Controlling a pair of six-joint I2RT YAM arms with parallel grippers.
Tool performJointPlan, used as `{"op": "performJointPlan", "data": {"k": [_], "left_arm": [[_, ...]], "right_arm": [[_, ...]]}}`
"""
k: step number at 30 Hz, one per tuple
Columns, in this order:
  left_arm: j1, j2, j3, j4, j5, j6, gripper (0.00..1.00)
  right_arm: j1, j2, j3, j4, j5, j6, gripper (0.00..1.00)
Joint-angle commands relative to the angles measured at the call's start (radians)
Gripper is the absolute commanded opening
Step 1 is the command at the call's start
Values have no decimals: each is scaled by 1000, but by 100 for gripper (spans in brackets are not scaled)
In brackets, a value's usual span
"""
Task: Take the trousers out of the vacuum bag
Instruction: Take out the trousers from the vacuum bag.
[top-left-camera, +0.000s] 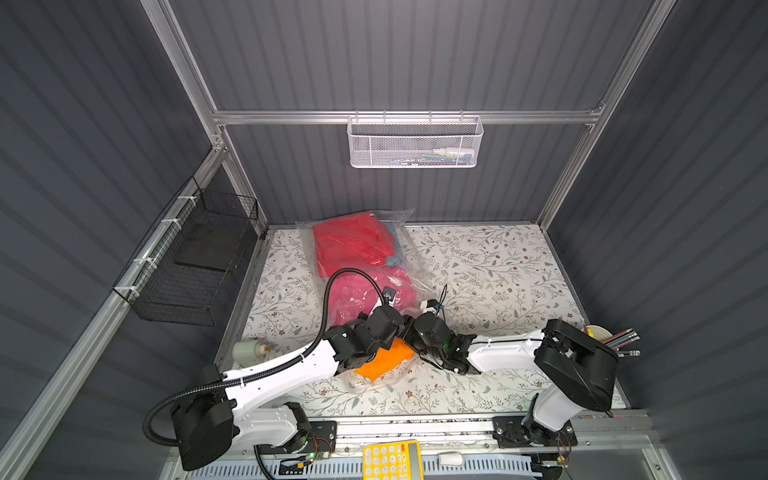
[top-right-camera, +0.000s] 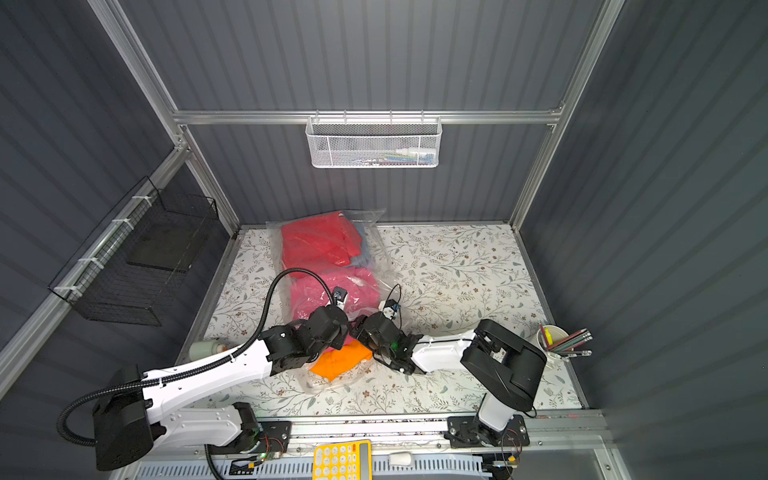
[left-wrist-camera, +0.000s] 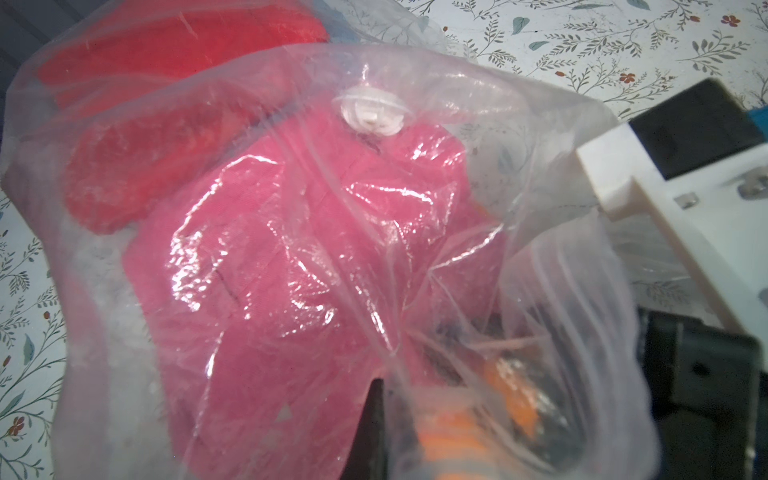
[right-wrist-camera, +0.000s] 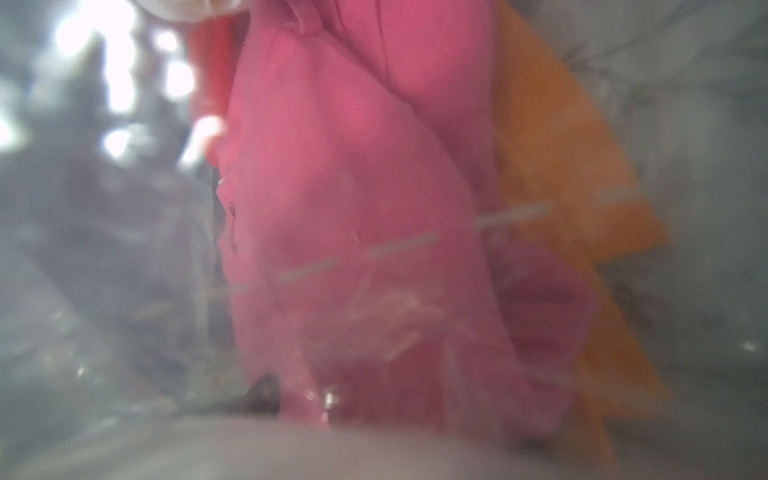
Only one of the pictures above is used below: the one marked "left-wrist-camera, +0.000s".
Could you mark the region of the pink trousers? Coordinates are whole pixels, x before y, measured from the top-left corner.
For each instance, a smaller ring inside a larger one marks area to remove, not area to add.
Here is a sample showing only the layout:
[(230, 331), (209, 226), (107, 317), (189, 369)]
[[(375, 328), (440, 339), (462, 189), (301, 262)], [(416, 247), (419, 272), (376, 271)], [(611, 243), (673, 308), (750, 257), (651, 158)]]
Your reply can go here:
[(492, 303), (499, 240), (462, 142), (326, 103), (162, 201), (123, 256), (174, 456), (200, 479), (334, 479), (408, 326)]

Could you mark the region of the orange trousers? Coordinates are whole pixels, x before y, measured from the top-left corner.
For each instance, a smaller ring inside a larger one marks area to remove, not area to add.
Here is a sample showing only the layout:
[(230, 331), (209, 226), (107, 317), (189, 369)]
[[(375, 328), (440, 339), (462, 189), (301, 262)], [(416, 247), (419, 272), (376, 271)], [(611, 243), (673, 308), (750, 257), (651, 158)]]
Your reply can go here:
[(481, 362), (478, 389), (450, 388), (419, 407), (415, 432), (430, 479), (524, 479), (525, 443), (541, 426), (536, 388), (509, 358)]

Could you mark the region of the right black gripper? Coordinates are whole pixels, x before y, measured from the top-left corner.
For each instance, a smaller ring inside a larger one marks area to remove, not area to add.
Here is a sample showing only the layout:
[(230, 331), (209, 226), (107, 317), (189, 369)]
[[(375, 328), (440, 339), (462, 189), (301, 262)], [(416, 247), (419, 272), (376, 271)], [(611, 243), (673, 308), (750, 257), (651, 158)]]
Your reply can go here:
[(661, 442), (659, 479), (764, 479), (767, 373), (760, 343), (641, 308), (637, 357)]

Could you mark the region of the clear plastic vacuum bag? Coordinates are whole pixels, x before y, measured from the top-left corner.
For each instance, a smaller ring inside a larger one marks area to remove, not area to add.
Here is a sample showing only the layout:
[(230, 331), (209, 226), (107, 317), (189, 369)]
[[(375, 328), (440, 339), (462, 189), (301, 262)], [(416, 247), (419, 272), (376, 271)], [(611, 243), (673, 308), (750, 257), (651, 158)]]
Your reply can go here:
[(657, 471), (601, 102), (393, 1), (110, 1), (3, 103), (3, 478)]

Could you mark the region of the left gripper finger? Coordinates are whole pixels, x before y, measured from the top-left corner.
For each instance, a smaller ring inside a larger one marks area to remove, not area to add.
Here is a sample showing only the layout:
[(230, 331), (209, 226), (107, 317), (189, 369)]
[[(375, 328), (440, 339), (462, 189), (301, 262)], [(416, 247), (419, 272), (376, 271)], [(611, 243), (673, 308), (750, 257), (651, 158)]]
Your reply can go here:
[(349, 455), (339, 476), (340, 480), (388, 478), (384, 401), (384, 380), (374, 379), (369, 386)]

